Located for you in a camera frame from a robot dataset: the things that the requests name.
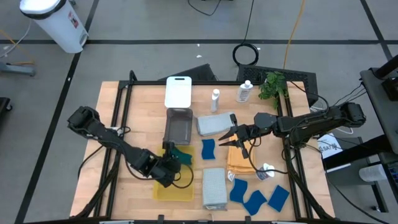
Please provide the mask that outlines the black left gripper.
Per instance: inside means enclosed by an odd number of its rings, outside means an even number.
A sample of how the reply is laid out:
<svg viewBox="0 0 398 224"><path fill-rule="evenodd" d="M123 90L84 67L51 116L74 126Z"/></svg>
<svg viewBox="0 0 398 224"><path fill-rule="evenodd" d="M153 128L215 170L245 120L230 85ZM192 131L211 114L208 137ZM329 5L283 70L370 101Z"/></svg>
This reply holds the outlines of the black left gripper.
<svg viewBox="0 0 398 224"><path fill-rule="evenodd" d="M164 141L162 143L162 149L165 151L163 155L151 158L147 166L148 175L165 188L173 184L176 174L181 170L179 158L172 154L174 148L173 142Z"/></svg>

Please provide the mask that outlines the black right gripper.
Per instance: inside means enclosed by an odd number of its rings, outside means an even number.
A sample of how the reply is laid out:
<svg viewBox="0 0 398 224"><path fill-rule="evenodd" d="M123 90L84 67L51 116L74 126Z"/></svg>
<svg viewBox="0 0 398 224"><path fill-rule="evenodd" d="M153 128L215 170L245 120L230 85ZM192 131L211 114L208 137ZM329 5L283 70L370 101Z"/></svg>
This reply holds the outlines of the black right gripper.
<svg viewBox="0 0 398 224"><path fill-rule="evenodd" d="M277 121L277 117L269 113L257 113L254 117L254 124L238 125L235 114L232 114L231 121L233 122L234 126L231 127L226 134L220 137L219 140L228 139L234 135L236 135L237 139L221 143L219 146L239 147L241 148L243 158L247 159L249 157L249 153L244 143L246 141L270 134L273 125Z"/></svg>

